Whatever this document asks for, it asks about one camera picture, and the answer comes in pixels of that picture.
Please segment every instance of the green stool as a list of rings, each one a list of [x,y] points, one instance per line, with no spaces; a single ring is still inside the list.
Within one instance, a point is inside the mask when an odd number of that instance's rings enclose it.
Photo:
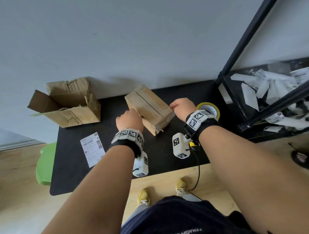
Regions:
[[[36,165],[36,180],[39,184],[50,185],[54,167],[57,142],[51,143],[41,149],[41,156]]]

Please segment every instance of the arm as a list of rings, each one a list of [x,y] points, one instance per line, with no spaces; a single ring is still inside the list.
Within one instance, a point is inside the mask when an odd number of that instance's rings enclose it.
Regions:
[[[196,110],[187,98],[171,104],[181,119]],[[258,233],[306,233],[309,230],[309,178],[296,165],[222,127],[199,137],[214,172]]]
[[[133,128],[142,132],[144,128],[135,110],[117,117],[116,125],[118,130]],[[128,146],[110,148],[43,233],[120,233],[134,158],[133,150]]]

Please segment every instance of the cardboard box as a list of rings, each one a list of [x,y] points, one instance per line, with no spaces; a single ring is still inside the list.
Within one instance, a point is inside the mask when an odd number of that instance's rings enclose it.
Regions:
[[[129,109],[136,109],[144,126],[156,136],[175,116],[173,110],[145,85],[125,96]]]
[[[101,120],[101,105],[85,78],[46,84],[49,95],[34,91],[28,108],[45,115],[60,127],[71,127]]]

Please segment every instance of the forearm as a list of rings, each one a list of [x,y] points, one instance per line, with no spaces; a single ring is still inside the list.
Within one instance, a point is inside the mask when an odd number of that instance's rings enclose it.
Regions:
[[[134,153],[128,146],[110,148],[43,233],[119,233],[133,164]]]
[[[269,231],[282,233],[274,230],[282,227],[280,222],[292,224],[295,216],[308,216],[308,178],[294,165],[219,126],[206,128],[199,140],[214,171],[256,231],[270,227]]]

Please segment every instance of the shoelace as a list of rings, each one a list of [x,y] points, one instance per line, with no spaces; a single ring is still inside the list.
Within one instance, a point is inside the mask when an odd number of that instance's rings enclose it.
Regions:
[[[184,190],[183,188],[180,188],[179,190],[176,189],[176,193],[177,193],[177,196],[179,196],[179,197],[182,197],[183,195],[187,195],[188,194],[187,191]]]
[[[147,202],[147,200],[141,200],[140,205],[141,205],[141,204],[146,204],[146,205],[148,205],[148,206],[149,206],[149,202]]]

